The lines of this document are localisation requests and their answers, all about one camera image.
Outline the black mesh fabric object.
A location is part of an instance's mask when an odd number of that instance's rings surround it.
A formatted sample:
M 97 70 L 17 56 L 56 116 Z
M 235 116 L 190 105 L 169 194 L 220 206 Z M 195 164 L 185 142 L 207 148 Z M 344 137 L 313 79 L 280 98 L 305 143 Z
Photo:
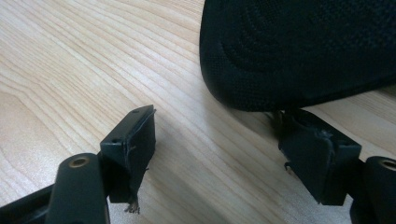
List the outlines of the black mesh fabric object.
M 205 0 L 203 79 L 243 111 L 317 105 L 396 84 L 396 0 Z

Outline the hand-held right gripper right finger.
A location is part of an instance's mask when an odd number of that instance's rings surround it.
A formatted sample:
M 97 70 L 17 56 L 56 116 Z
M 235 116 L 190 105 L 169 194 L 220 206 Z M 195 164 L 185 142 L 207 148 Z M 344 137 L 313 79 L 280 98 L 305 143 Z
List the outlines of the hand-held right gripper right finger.
M 302 110 L 280 114 L 279 149 L 314 199 L 341 205 L 359 161 L 361 145 L 316 115 Z

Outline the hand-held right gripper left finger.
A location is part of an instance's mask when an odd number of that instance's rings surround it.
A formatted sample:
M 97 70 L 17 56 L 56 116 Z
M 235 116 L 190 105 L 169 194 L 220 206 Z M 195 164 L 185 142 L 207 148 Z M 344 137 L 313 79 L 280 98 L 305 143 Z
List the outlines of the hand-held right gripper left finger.
M 100 143 L 105 192 L 112 203 L 127 203 L 127 213 L 139 214 L 138 191 L 155 152 L 153 105 L 129 112 Z

